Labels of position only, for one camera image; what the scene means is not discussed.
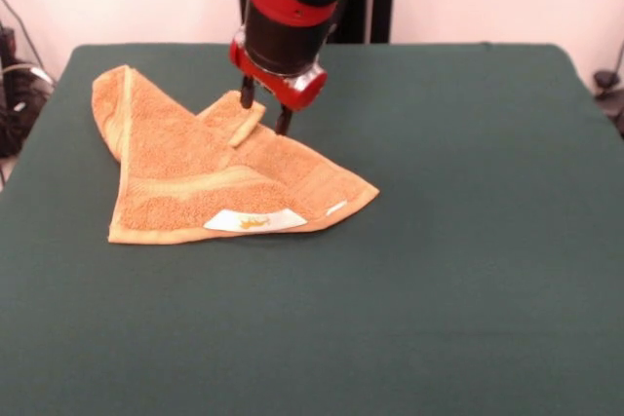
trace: cable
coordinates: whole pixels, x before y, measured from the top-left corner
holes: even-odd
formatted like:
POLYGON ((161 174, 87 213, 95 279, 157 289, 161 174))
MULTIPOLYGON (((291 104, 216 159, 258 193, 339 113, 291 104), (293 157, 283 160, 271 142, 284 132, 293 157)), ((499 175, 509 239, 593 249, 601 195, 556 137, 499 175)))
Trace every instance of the cable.
POLYGON ((13 65, 9 65, 7 68, 2 69, 2 74, 13 72, 16 70, 28 70, 30 73, 35 75, 36 77, 41 78, 43 81, 48 82, 48 84, 55 87, 57 85, 57 81, 52 78, 52 76, 46 72, 43 68, 38 67, 32 63, 16 63, 13 65))
POLYGON ((11 4, 9 3, 8 0, 1 0, 1 1, 4 4, 4 6, 7 8, 7 10, 9 12, 11 12, 11 15, 13 15, 16 18, 16 20, 18 21, 19 27, 21 28, 21 31, 23 31, 23 35, 26 38, 26 41, 28 42, 28 46, 30 46, 30 49, 35 54, 35 57, 37 58, 37 62, 39 63, 39 66, 41 68, 46 68, 44 66, 44 64, 43 64, 43 60, 41 59, 41 56, 39 56, 39 52, 37 51, 37 48, 35 48, 35 45, 32 42, 32 39, 30 39, 30 35, 28 34, 28 30, 26 29, 26 25, 23 24, 23 20, 21 19, 21 17, 14 10, 14 8, 11 7, 11 4))

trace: black cable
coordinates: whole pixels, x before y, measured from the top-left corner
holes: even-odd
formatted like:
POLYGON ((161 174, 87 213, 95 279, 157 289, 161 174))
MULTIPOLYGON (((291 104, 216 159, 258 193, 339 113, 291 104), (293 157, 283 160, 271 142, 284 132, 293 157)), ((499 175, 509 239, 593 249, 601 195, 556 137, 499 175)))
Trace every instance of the black cable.
POLYGON ((620 46, 620 55, 617 58, 617 62, 615 62, 615 68, 613 68, 613 73, 617 73, 622 66, 622 59, 624 59, 624 41, 622 41, 622 46, 620 46))
POLYGON ((14 10, 14 8, 11 7, 11 4, 9 3, 8 0, 1 0, 1 1, 4 4, 4 6, 7 8, 7 10, 9 12, 11 12, 11 15, 13 15, 16 18, 16 20, 18 21, 19 27, 21 28, 21 31, 23 31, 23 35, 26 38, 26 41, 28 42, 28 46, 30 46, 30 49, 35 54, 35 57, 37 57, 37 62, 39 62, 39 66, 41 68, 45 69, 46 67, 44 67, 44 65, 43 65, 43 60, 41 60, 41 56, 39 56, 39 52, 37 51, 37 48, 35 48, 35 45, 32 42, 32 39, 30 39, 30 35, 28 34, 28 30, 26 29, 26 25, 23 24, 23 20, 18 15, 18 13, 14 10))

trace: white label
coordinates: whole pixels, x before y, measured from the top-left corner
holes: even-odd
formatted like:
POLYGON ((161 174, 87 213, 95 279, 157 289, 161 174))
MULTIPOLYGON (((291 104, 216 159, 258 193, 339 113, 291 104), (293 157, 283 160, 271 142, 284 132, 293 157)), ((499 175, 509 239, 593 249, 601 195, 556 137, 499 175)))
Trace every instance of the white label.
POLYGON ((331 207, 330 209, 328 209, 328 212, 325 214, 325 216, 329 216, 332 213, 337 212, 339 209, 341 208, 345 208, 347 206, 347 201, 343 200, 342 202, 340 202, 339 204, 334 205, 333 207, 331 207))
POLYGON ((303 226, 305 223, 307 221, 291 209, 274 213, 241 213, 223 209, 204 227, 232 233, 270 233, 303 226))

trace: table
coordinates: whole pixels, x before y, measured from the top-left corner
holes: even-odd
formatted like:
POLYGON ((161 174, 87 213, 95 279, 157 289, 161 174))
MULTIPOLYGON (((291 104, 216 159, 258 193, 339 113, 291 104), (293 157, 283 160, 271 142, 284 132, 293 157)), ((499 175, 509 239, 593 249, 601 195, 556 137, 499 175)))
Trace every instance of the table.
POLYGON ((240 77, 218 45, 73 54, 0 196, 3 415, 622 414, 624 147, 566 54, 322 59, 291 135, 378 199, 313 235, 115 246, 94 78, 128 63, 200 111, 240 77))

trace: towel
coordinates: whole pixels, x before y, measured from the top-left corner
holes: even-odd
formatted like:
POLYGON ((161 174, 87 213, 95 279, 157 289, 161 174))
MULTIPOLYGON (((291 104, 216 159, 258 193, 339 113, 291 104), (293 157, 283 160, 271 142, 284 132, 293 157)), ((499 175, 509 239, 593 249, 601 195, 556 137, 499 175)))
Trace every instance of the towel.
POLYGON ((260 121, 228 92, 199 115, 124 65, 99 76, 97 128, 120 163, 108 240, 170 245, 328 228, 378 190, 260 121))

